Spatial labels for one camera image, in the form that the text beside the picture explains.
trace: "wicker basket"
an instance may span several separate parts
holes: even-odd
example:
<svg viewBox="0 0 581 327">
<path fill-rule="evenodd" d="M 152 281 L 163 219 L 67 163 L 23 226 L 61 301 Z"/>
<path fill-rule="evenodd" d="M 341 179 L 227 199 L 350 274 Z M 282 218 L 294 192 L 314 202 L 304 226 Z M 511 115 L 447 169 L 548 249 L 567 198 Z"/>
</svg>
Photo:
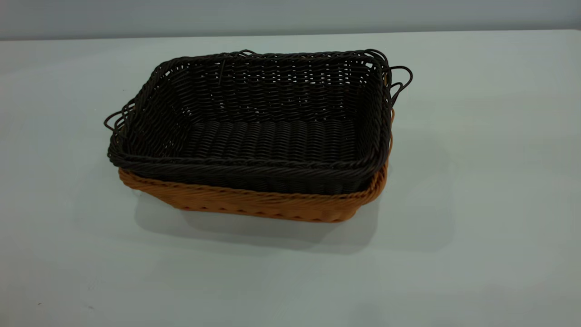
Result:
<svg viewBox="0 0 581 327">
<path fill-rule="evenodd" d="M 162 63 L 116 115 L 108 156 L 138 176 L 302 194 L 369 189 L 409 85 L 375 50 L 250 51 Z M 391 96 L 389 90 L 399 86 Z"/>
<path fill-rule="evenodd" d="M 362 205 L 377 198 L 385 186 L 386 176 L 387 164 L 375 174 L 366 190 L 325 196 L 163 182 L 119 169 L 119 177 L 125 185 L 149 193 L 178 209 L 331 223 L 346 221 Z"/>
</svg>

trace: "white table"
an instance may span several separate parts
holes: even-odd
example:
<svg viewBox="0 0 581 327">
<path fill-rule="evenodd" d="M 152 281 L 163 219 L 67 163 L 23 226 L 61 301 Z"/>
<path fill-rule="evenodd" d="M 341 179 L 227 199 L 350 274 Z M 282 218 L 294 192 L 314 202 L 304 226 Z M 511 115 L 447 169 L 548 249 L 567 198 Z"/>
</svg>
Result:
<svg viewBox="0 0 581 327">
<path fill-rule="evenodd" d="M 352 220 L 181 212 L 119 181 L 104 118 L 162 61 L 245 48 L 414 71 Z M 0 326 L 580 325 L 579 31 L 0 42 Z"/>
</svg>

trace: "stacked baskets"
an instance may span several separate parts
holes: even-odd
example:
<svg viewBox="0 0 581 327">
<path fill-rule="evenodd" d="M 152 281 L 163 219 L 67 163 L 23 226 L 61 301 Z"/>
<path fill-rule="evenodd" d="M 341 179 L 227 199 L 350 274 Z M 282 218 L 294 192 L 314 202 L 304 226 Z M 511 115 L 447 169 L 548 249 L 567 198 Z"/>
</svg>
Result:
<svg viewBox="0 0 581 327">
<path fill-rule="evenodd" d="M 410 80 L 392 84 L 393 69 Z M 179 209 L 344 221 L 385 185 L 410 82 L 376 50 L 176 58 L 105 120 L 108 156 Z"/>
</svg>

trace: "basket handle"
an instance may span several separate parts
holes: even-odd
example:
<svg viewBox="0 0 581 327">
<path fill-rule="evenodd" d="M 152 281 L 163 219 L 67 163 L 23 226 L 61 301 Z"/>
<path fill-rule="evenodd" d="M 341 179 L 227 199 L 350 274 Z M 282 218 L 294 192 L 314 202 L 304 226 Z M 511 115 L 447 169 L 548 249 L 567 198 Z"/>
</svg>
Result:
<svg viewBox="0 0 581 327">
<path fill-rule="evenodd" d="M 395 69 L 405 70 L 410 75 L 410 79 L 408 79 L 405 84 L 403 84 L 402 82 L 397 82 L 397 83 L 392 84 L 391 83 L 392 71 Z M 410 85 L 411 80 L 413 78 L 414 78 L 414 74 L 411 72 L 411 70 L 408 67 L 393 66 L 393 67 L 389 68 L 388 73 L 385 75 L 385 86 L 388 88 L 388 101 L 390 102 L 391 106 L 393 106 L 396 103 L 397 97 L 399 96 L 400 92 L 402 92 L 406 87 L 408 87 L 408 85 Z M 397 89 L 397 91 L 393 95 L 391 95 L 392 89 L 396 86 L 399 86 L 399 88 Z"/>
<path fill-rule="evenodd" d="M 125 119 L 127 117 L 127 113 L 132 110 L 132 108 L 135 106 L 135 99 L 131 99 L 126 105 L 123 106 L 123 108 L 115 113 L 112 113 L 111 115 L 109 115 L 109 117 L 107 117 L 105 119 L 105 121 L 103 122 L 103 124 L 105 125 L 105 127 L 107 127 L 108 129 L 110 129 L 112 132 L 114 133 L 118 133 L 121 129 L 121 127 L 123 127 L 123 125 L 125 124 Z M 117 120 L 115 120 L 115 122 L 113 123 L 113 126 L 109 126 L 109 121 L 111 119 L 113 119 L 116 116 L 121 115 L 121 117 L 117 118 Z"/>
</svg>

